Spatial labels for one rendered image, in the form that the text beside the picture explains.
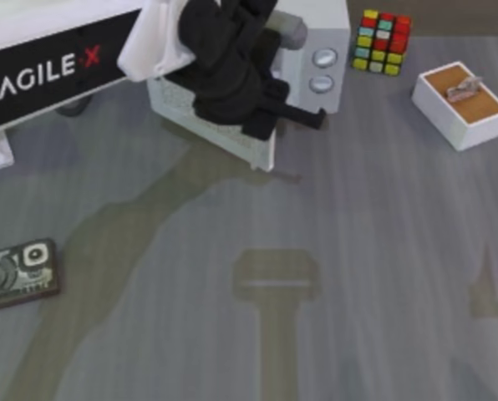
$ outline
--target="small open box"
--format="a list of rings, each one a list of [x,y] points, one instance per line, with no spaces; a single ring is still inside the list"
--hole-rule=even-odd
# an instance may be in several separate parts
[[[456,150],[498,137],[498,98],[484,85],[477,95],[456,103],[448,102],[446,90],[474,74],[461,62],[421,74],[413,102]]]

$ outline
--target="red square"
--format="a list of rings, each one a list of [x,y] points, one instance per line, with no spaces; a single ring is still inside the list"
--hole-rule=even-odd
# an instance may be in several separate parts
[[[407,50],[407,42],[401,41],[401,42],[395,42],[394,40],[390,44],[390,52],[391,53],[397,53],[397,54],[403,54],[405,53],[405,50]]]
[[[375,50],[381,50],[382,52],[386,52],[386,49],[389,47],[389,41],[387,39],[375,39],[373,41],[373,48]]]
[[[412,21],[410,17],[407,17],[406,15],[399,15],[396,17],[396,23],[402,23],[403,25],[411,25]]]
[[[406,23],[396,23],[394,25],[394,32],[409,36],[410,25],[407,25]]]
[[[383,19],[385,21],[393,21],[394,20],[394,15],[390,13],[380,13],[379,14],[379,19]]]
[[[394,42],[407,42],[409,35],[403,35],[402,33],[394,33],[392,35],[392,41]]]
[[[365,28],[376,28],[377,27],[377,19],[373,18],[363,18],[363,21],[360,23],[362,27]]]

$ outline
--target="colorful cube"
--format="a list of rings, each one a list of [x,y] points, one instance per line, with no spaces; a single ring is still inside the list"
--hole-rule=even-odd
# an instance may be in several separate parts
[[[353,67],[376,74],[399,75],[411,27],[408,16],[364,10],[352,51]]]

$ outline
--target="robotic arm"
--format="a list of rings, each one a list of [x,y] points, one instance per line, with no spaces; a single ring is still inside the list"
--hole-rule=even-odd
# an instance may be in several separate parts
[[[279,118],[319,129],[326,113],[286,104],[288,83],[275,79],[280,47],[302,47],[302,33],[285,40],[287,18],[277,0],[148,0],[118,60],[130,80],[163,77],[195,95],[198,117],[241,125],[269,140]]]

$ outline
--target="white arm segment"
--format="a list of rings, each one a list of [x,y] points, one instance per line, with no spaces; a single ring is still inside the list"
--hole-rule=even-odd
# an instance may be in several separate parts
[[[188,1],[146,0],[118,60],[131,81],[157,78],[195,60],[178,35],[180,15]]]

